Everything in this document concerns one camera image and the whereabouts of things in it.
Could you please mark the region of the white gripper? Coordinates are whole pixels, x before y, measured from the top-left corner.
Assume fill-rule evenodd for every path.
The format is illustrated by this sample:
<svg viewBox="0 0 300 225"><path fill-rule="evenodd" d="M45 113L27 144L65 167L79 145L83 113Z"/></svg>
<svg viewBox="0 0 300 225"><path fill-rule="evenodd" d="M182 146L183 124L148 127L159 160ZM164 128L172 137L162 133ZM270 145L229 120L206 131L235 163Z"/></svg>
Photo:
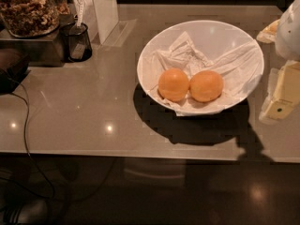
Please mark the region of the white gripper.
<svg viewBox="0 0 300 225"><path fill-rule="evenodd" d="M262 43L275 41L277 54L289 60L281 69L270 70L259 120L272 125L288 117L300 103L300 62L296 62L300 61L300 0L294 0L256 39Z"/></svg>

